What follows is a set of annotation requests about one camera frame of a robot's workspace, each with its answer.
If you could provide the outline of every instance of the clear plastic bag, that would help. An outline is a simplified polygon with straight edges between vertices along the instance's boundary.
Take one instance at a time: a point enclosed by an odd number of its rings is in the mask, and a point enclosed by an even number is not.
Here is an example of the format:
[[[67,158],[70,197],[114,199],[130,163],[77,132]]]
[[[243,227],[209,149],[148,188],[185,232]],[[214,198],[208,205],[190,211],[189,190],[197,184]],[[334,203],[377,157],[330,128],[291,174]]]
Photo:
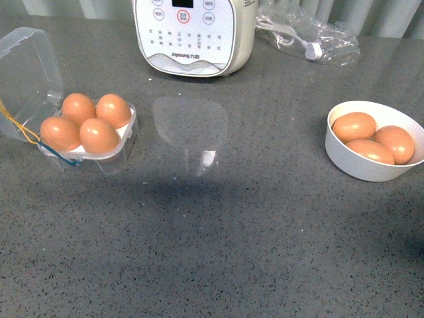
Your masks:
[[[323,23],[298,6],[261,6],[256,37],[282,52],[322,64],[355,65],[361,58],[359,43],[347,25]]]

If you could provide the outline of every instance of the brand logo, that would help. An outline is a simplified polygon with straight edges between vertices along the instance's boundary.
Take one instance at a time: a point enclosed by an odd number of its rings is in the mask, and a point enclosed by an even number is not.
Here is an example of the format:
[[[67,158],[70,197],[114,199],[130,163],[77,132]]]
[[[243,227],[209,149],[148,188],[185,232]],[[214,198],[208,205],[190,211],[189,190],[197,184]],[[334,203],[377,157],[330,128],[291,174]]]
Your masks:
[[[200,59],[199,55],[194,54],[172,53],[172,56],[175,56],[176,58],[195,58],[196,60]]]

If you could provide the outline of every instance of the brown egg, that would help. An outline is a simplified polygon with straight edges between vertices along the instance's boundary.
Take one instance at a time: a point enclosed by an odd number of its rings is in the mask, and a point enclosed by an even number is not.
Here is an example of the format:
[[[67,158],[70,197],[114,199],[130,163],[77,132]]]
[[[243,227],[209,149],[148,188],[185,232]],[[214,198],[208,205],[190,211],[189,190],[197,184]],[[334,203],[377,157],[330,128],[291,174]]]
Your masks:
[[[104,119],[115,129],[124,127],[131,119],[127,102],[115,94],[104,95],[97,103],[97,117]]]
[[[357,154],[373,161],[383,164],[395,164],[392,153],[385,146],[377,142],[366,139],[356,139],[348,142],[346,146]]]
[[[333,125],[333,132],[343,143],[356,139],[368,139],[376,132],[376,121],[366,113],[353,112],[340,116]]]
[[[396,164],[406,164],[415,151],[411,135],[405,129],[393,125],[380,128],[374,134],[374,141],[390,150]]]
[[[87,119],[96,117],[95,104],[84,94],[70,94],[62,104],[62,116],[81,126]]]
[[[40,128],[41,141],[57,151],[71,151],[80,144],[80,128],[65,117],[49,117]]]
[[[100,118],[88,119],[79,130],[84,150],[93,154],[104,154],[118,147],[121,138],[118,132]]]

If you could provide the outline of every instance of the clear plastic egg container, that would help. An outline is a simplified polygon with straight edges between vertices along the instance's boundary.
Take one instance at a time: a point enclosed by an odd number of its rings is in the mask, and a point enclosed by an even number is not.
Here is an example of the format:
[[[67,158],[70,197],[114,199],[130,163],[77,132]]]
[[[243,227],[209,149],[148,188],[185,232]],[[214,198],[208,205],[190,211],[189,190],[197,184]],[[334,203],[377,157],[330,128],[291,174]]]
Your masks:
[[[64,84],[49,35],[35,28],[16,28],[0,38],[0,99],[18,123],[39,134],[42,122],[60,114],[64,98]],[[128,125],[118,130],[121,142],[106,154],[88,154],[81,148],[59,154],[71,161],[81,162],[72,166],[47,149],[38,149],[55,167],[64,171],[91,171],[105,175],[115,174],[127,166],[127,157],[138,134],[134,105]],[[28,142],[24,134],[6,116],[0,113],[0,133]]]
[[[104,154],[90,154],[85,152],[82,146],[79,146],[69,152],[58,152],[63,158],[69,161],[81,162],[81,164],[71,166],[41,145],[38,145],[38,149],[40,149],[43,155],[45,155],[47,159],[61,171],[71,169],[102,172],[105,175],[116,174],[127,167],[127,158],[138,134],[137,115],[134,105],[128,103],[128,106],[130,107],[132,114],[131,119],[127,125],[117,129],[117,132],[121,137],[121,142],[113,151],[106,152]]]

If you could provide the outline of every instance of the speckled countertop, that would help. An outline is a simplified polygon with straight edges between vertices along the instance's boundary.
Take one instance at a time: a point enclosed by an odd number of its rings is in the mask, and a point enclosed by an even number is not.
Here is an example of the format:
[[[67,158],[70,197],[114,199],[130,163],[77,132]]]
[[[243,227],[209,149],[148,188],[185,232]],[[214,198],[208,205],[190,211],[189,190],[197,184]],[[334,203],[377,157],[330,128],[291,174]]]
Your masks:
[[[50,35],[65,94],[122,95],[140,132],[108,177],[0,138],[0,317],[424,317],[424,167],[364,182],[324,147],[343,101],[424,123],[423,41],[360,38],[335,68],[256,40],[192,79],[149,67],[132,23],[0,17],[0,37],[19,26]]]

